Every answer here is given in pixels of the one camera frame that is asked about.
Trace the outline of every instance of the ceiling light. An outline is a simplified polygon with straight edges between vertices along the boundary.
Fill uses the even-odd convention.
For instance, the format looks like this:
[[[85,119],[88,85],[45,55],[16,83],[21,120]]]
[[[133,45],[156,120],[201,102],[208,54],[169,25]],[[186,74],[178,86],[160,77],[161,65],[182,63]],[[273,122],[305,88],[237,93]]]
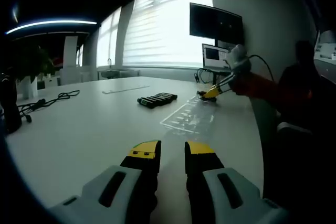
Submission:
[[[89,25],[96,25],[97,22],[91,22],[91,21],[81,21],[81,20],[51,20],[51,21],[42,21],[42,22],[36,22],[27,24],[24,26],[18,26],[12,30],[9,30],[6,32],[6,34],[10,34],[14,31],[29,27],[29,26],[39,26],[39,25],[45,25],[45,24],[89,24]]]

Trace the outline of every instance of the table surface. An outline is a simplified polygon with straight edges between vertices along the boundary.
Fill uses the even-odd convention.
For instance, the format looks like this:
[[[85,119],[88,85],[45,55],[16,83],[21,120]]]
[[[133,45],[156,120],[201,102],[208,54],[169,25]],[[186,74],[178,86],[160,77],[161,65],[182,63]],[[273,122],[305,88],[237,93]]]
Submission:
[[[102,93],[141,86],[149,87]],[[80,94],[31,113],[33,122],[23,120],[22,127],[8,136],[9,151],[27,185],[49,208],[72,195],[81,195],[84,184],[111,165],[119,165],[134,145],[161,140],[158,206],[151,223],[191,223],[184,171],[185,141],[208,144],[225,167],[236,169],[261,194],[264,183],[261,142],[247,97],[229,91],[220,95],[215,105],[197,108],[195,118],[201,120],[194,124],[198,132],[160,124],[197,90],[206,88],[186,81],[133,77],[39,90],[37,98],[19,100],[18,104],[41,98],[48,101],[60,92],[72,90],[80,90]],[[177,94],[178,99],[153,110],[137,103],[139,97],[160,92]]]

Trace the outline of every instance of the person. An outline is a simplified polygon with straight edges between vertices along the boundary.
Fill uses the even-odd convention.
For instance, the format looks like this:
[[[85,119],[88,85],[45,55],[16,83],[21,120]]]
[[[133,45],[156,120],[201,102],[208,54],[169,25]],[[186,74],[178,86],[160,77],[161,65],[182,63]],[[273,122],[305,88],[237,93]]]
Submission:
[[[300,115],[308,123],[312,134],[293,131],[263,145],[264,197],[299,218],[310,211],[327,211],[322,198],[334,188],[328,174],[334,163],[336,85],[315,74],[316,69],[311,73],[307,89],[276,84],[251,72],[230,84],[237,95],[263,99],[280,113]]]

